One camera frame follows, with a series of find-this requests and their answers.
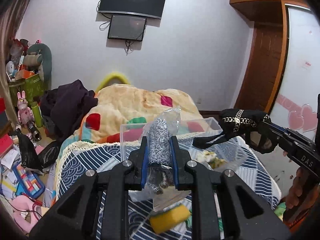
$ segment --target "toy rabbit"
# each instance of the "toy rabbit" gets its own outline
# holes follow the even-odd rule
[[[26,94],[24,91],[17,93],[18,96],[18,102],[17,102],[17,107],[18,107],[18,120],[20,123],[22,123],[25,127],[27,127],[27,122],[28,121],[33,121],[33,113],[28,107],[28,101],[26,100]]]

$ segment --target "black thermos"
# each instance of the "black thermos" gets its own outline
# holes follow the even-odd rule
[[[29,132],[32,133],[33,138],[35,139],[36,142],[41,140],[41,134],[35,124],[30,120],[27,122],[27,127]]]

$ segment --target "transparent plastic container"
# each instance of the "transparent plastic container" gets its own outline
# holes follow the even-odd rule
[[[127,160],[130,152],[140,147],[138,139],[145,125],[146,123],[130,123],[120,126],[121,161]],[[234,138],[228,142],[213,145],[205,150],[192,146],[194,137],[213,136],[220,132],[221,127],[213,117],[181,121],[177,134],[179,147],[188,150],[193,160],[196,160],[197,155],[203,151],[215,152],[218,158],[227,161],[224,165],[214,169],[215,171],[222,172],[226,169],[236,171],[248,155],[242,150]]]

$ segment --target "curtain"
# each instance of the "curtain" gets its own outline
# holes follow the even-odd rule
[[[14,38],[30,0],[12,0],[0,18],[0,97],[4,98],[8,120],[17,123],[17,114],[12,104],[6,75],[6,62],[10,57],[10,40]]]

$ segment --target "television screen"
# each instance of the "television screen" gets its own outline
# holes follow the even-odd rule
[[[101,0],[99,12],[125,13],[161,19],[165,0]]]
[[[146,20],[146,18],[129,15],[113,15],[111,17],[108,38],[142,41]]]

